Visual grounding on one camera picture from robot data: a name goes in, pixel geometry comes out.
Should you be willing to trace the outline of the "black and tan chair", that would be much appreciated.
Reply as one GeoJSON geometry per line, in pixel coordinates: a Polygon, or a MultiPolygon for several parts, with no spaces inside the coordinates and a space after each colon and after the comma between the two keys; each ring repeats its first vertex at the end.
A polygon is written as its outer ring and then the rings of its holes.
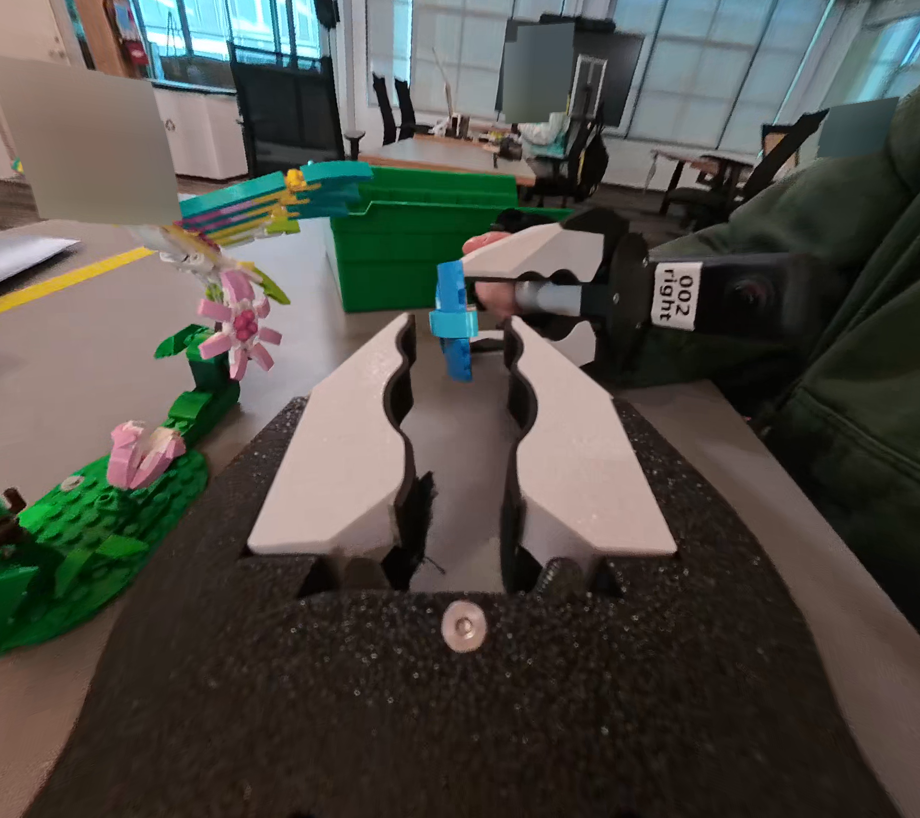
{"type": "Polygon", "coordinates": [[[805,113],[799,117],[797,122],[786,126],[784,130],[775,124],[767,126],[763,139],[769,136],[778,139],[769,150],[765,151],[764,156],[751,171],[737,196],[737,202],[747,203],[765,191],[789,161],[793,161],[793,165],[796,166],[799,162],[800,147],[820,129],[829,111],[829,109],[824,109],[805,113]]]}

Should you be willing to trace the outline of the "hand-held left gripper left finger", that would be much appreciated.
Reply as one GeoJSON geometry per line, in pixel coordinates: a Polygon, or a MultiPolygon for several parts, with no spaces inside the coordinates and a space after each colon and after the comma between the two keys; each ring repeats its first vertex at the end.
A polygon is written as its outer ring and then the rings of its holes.
{"type": "Polygon", "coordinates": [[[247,538],[259,556],[383,558],[414,538],[416,320],[401,313],[310,392],[247,538]]]}

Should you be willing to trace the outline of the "blue lego piece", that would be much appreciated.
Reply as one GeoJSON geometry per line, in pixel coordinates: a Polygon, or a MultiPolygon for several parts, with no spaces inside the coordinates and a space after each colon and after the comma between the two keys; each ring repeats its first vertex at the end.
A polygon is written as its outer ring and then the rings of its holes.
{"type": "Polygon", "coordinates": [[[470,306],[460,260],[436,268],[434,308],[429,314],[431,334],[439,341],[448,375],[457,382],[472,381],[470,341],[478,335],[477,307],[470,306]]]}

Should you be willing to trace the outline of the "person's right forearm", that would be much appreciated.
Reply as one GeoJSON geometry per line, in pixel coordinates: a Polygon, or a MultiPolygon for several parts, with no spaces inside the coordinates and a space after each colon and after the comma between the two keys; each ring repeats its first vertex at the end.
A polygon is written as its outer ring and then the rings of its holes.
{"type": "Polygon", "coordinates": [[[797,384],[836,379],[918,388],[918,194],[898,180],[824,181],[805,172],[742,205],[729,220],[665,242],[656,256],[788,252],[822,260],[843,283],[807,357],[790,347],[651,330],[616,388],[712,381],[745,414],[797,384]]]}

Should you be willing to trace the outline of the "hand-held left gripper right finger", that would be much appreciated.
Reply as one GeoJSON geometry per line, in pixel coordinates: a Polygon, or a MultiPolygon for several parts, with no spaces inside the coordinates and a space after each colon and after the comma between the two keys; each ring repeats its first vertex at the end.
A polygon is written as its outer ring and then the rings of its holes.
{"type": "Polygon", "coordinates": [[[519,427],[501,507],[504,589],[532,591],[555,560],[592,589],[609,561],[674,558],[613,397],[523,318],[505,326],[504,360],[519,427]]]}

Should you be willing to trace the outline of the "white paper sheet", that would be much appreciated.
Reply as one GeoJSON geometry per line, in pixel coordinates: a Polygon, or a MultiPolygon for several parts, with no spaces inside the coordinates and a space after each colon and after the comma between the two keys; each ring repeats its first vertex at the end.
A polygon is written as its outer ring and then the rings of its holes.
{"type": "Polygon", "coordinates": [[[35,235],[1,238],[1,283],[73,252],[81,245],[78,239],[35,235]]]}

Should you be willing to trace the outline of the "small wooden side table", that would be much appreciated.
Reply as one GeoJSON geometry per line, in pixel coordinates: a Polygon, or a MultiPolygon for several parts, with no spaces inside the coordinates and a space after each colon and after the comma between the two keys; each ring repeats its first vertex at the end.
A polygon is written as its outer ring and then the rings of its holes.
{"type": "Polygon", "coordinates": [[[653,146],[650,148],[650,168],[643,191],[650,190],[651,180],[661,159],[674,163],[671,180],[661,199],[659,209],[661,216],[668,214],[673,195],[680,185],[685,169],[695,169],[705,178],[703,185],[709,190],[734,193],[750,175],[757,162],[756,157],[725,155],[720,152],[682,153],[653,146]]]}

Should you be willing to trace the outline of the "large black screen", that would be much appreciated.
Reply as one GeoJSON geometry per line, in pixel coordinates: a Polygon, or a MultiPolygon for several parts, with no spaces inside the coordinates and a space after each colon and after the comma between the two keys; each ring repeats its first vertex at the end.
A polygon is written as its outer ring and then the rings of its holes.
{"type": "Polygon", "coordinates": [[[576,121],[617,127],[644,41],[611,19],[508,19],[495,109],[506,122],[546,122],[564,105],[576,121]]]}

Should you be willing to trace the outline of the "lego flower and bird model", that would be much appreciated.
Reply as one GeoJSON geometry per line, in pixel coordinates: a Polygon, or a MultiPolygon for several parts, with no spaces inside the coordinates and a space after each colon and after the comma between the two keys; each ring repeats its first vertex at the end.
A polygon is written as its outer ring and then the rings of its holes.
{"type": "Polygon", "coordinates": [[[155,359],[182,355],[194,387],[146,431],[124,421],[107,456],[28,504],[2,492],[1,651],[53,640],[95,617],[132,582],[209,480],[195,447],[239,401],[251,366],[268,372],[282,334],[267,325],[272,304],[289,297],[253,262],[226,248],[292,235],[307,219],[358,214],[362,161],[339,160],[276,171],[180,203],[170,225],[138,226],[141,245],[12,295],[10,306],[63,291],[156,255],[190,273],[203,294],[193,323],[167,337],[155,359]]]}

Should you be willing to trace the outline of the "red fire extinguisher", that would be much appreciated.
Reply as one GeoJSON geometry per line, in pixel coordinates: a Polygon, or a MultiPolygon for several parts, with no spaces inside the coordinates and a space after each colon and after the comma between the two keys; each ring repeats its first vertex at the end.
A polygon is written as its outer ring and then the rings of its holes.
{"type": "Polygon", "coordinates": [[[146,69],[149,59],[130,0],[111,0],[116,31],[126,60],[135,68],[146,69]]]}

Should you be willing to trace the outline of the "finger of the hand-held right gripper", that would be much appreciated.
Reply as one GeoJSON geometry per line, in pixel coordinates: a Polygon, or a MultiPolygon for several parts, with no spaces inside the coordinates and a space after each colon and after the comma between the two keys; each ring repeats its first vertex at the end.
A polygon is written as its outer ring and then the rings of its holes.
{"type": "Polygon", "coordinates": [[[604,236],[558,224],[529,227],[464,255],[467,281],[550,280],[590,283],[604,258],[604,236]]]}
{"type": "Polygon", "coordinates": [[[597,337],[590,321],[584,318],[536,318],[534,330],[572,364],[592,364],[597,352],[597,337]]]}

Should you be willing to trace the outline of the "green plastic bin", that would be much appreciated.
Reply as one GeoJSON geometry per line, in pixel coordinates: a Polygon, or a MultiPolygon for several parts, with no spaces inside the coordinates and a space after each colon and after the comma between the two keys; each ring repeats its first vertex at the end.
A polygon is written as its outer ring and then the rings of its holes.
{"type": "Polygon", "coordinates": [[[528,207],[511,177],[371,167],[350,214],[328,219],[328,261],[348,314],[434,305],[436,268],[457,260],[467,239],[488,232],[509,209],[537,223],[568,208],[528,207]]]}

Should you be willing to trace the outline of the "person's right hand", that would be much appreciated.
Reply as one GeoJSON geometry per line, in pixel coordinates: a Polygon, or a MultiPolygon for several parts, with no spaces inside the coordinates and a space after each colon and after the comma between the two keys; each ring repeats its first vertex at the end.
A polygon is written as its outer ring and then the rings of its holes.
{"type": "MultiPolygon", "coordinates": [[[[510,236],[511,234],[507,232],[489,230],[482,235],[466,240],[462,247],[463,255],[466,257],[479,249],[485,249],[497,244],[510,236]]],[[[516,300],[516,282],[514,281],[476,282],[473,283],[473,292],[478,307],[491,314],[500,323],[519,313],[516,300]]]]}

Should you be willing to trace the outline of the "white cabinet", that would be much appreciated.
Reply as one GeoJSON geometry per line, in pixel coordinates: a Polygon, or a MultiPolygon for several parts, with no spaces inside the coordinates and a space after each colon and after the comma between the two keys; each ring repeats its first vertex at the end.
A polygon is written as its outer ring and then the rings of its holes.
{"type": "Polygon", "coordinates": [[[248,174],[236,93],[220,88],[152,82],[175,173],[200,180],[248,174]]]}

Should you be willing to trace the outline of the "person's green hooded jacket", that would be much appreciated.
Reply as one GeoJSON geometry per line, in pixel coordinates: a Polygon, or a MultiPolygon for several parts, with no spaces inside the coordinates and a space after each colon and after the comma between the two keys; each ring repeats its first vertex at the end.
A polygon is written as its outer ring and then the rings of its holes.
{"type": "Polygon", "coordinates": [[[765,443],[914,628],[919,616],[918,89],[897,106],[857,208],[875,226],[765,443]]]}

